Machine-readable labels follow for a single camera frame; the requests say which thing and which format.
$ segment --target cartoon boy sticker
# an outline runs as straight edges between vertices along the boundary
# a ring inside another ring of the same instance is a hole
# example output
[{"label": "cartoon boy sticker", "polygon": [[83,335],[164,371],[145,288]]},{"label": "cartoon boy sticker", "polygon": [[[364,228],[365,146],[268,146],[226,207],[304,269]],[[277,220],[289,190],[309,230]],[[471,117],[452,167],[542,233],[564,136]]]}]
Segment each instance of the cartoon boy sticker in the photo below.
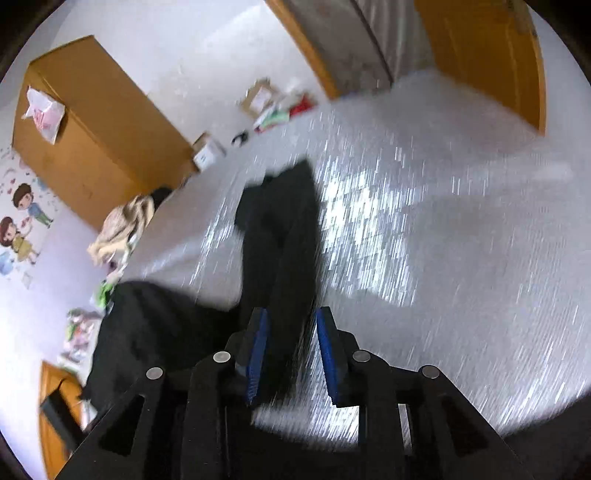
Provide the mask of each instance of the cartoon boy sticker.
[{"label": "cartoon boy sticker", "polygon": [[21,183],[14,191],[12,196],[14,206],[19,210],[26,210],[29,215],[35,217],[38,222],[41,222],[47,228],[51,226],[51,220],[39,207],[37,202],[33,202],[33,191],[31,186],[27,183]]}]

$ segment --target wooden furniture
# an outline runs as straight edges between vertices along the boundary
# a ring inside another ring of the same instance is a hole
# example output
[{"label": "wooden furniture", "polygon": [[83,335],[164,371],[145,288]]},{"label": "wooden furniture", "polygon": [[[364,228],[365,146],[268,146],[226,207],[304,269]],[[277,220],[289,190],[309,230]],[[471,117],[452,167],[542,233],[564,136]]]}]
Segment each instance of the wooden furniture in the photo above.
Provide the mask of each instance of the wooden furniture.
[{"label": "wooden furniture", "polygon": [[439,70],[545,132],[544,66],[522,0],[415,0],[415,6]]},{"label": "wooden furniture", "polygon": [[[60,392],[70,407],[72,415],[80,424],[82,405],[78,397],[82,393],[82,388],[78,380],[72,374],[47,362],[41,364],[39,404],[58,387],[62,380]],[[39,440],[47,477],[53,480],[66,464],[68,457],[64,443],[41,411],[39,411]]]},{"label": "wooden furniture", "polygon": [[[28,108],[29,86],[66,106],[55,145]],[[99,230],[108,213],[138,194],[176,188],[195,171],[191,145],[94,37],[29,65],[18,99],[13,147],[60,199]]]}]

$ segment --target cartoon girl sticker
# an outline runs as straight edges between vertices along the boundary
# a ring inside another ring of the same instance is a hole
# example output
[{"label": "cartoon girl sticker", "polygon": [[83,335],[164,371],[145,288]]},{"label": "cartoon girl sticker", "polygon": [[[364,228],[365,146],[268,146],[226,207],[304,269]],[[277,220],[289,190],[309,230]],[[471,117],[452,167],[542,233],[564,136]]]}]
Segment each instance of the cartoon girl sticker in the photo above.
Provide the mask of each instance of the cartoon girl sticker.
[{"label": "cartoon girl sticker", "polygon": [[27,233],[21,233],[10,217],[4,217],[0,222],[0,245],[11,247],[17,254],[17,261],[29,260],[34,265],[37,262],[39,253],[33,250],[31,242],[25,240],[31,233],[33,226],[29,223]]}]

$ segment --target wooden door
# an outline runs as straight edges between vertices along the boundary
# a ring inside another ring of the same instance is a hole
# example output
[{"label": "wooden door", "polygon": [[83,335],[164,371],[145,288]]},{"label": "wooden door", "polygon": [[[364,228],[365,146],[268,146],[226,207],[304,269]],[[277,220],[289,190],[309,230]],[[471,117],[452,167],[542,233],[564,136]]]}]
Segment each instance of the wooden door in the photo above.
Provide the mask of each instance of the wooden door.
[{"label": "wooden door", "polygon": [[544,66],[522,0],[415,0],[439,70],[490,95],[541,134]]}]

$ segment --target pile of clothes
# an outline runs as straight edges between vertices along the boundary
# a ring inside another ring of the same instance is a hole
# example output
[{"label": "pile of clothes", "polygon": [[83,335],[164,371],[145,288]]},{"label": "pile of clothes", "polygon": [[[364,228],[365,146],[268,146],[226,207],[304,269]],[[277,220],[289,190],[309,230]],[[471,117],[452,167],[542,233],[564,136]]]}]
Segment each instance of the pile of clothes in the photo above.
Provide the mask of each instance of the pile of clothes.
[{"label": "pile of clothes", "polygon": [[93,301],[105,310],[113,288],[123,276],[129,257],[142,237],[156,209],[172,190],[160,187],[150,195],[138,195],[114,208],[103,223],[96,241],[88,247],[95,265],[109,264],[110,272],[97,289]]}]

